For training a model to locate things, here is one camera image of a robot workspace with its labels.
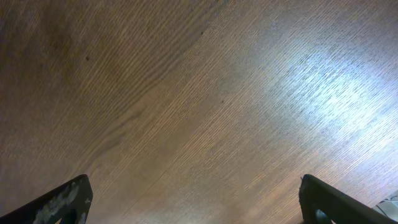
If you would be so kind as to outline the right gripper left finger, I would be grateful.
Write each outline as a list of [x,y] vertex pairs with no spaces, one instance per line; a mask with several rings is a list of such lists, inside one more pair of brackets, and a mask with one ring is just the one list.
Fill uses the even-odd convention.
[[1,217],[1,223],[85,224],[93,199],[89,178],[79,175]]

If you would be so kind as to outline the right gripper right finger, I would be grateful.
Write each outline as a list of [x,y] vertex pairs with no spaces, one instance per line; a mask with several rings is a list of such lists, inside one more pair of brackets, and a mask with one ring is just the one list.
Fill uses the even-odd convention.
[[310,174],[302,177],[298,197],[304,224],[397,224]]

